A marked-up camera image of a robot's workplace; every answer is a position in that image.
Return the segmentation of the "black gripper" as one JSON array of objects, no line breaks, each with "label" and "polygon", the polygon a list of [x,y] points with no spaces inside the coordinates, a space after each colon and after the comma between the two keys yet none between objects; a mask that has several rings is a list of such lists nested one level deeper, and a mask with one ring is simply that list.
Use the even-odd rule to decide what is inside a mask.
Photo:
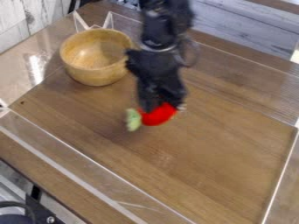
[{"label": "black gripper", "polygon": [[125,51],[125,68],[144,84],[137,90],[141,110],[151,113],[160,105],[155,90],[163,89],[163,100],[176,109],[184,104],[187,89],[179,75],[180,65],[169,53],[129,49]]}]

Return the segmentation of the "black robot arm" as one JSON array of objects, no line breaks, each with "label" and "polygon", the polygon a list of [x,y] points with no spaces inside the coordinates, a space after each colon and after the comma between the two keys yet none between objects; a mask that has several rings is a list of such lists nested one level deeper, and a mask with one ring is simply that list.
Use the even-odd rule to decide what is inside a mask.
[{"label": "black robot arm", "polygon": [[195,17],[189,0],[139,0],[139,6],[140,43],[125,51],[125,67],[136,77],[137,103],[151,113],[164,102],[175,109],[183,105],[180,70],[196,63],[199,47],[187,36]]}]

